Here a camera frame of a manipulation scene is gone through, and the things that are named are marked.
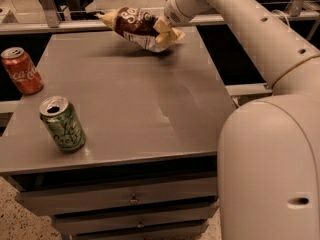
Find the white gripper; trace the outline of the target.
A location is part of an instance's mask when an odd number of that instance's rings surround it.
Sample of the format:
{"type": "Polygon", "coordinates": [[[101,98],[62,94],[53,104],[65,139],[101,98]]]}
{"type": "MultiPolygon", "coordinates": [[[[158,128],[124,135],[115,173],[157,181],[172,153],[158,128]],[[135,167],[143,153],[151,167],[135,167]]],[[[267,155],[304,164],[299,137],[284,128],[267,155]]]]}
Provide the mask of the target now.
{"type": "Polygon", "coordinates": [[[212,8],[209,0],[167,0],[164,16],[158,18],[153,28],[159,33],[156,44],[159,47],[169,47],[185,37],[185,33],[173,26],[185,25],[195,16],[212,8]]]}

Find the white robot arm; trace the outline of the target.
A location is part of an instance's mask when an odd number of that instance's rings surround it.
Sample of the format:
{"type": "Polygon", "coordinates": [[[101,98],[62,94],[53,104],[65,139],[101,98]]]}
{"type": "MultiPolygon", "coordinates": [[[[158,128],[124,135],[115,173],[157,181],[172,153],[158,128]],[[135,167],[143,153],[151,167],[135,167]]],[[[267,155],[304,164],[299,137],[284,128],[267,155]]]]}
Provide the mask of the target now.
{"type": "Polygon", "coordinates": [[[184,25],[216,9],[272,90],[226,120],[218,144],[223,240],[320,240],[319,51],[255,0],[167,0],[184,25]]]}

